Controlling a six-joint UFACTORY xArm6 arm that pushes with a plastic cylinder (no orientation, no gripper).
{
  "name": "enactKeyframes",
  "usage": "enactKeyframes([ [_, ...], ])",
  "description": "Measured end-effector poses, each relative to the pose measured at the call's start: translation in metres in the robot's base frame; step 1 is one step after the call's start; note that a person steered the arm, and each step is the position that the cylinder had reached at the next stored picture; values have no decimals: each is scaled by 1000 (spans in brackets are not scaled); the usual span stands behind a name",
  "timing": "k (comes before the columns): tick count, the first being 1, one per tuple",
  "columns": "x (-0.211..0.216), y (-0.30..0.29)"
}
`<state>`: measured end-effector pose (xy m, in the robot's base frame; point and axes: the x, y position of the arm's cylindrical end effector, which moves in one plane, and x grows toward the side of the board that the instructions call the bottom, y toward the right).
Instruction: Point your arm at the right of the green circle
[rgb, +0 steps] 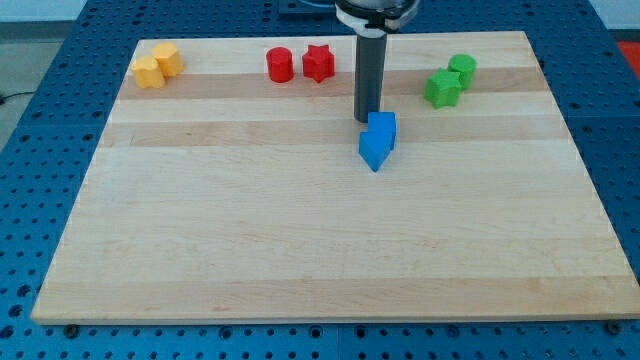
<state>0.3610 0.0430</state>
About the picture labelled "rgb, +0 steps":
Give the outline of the robot arm flange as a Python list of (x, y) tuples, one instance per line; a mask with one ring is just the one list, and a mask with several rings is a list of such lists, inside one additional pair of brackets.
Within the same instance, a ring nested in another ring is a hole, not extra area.
[(336, 0), (336, 16), (359, 36), (396, 33), (418, 13), (420, 0)]

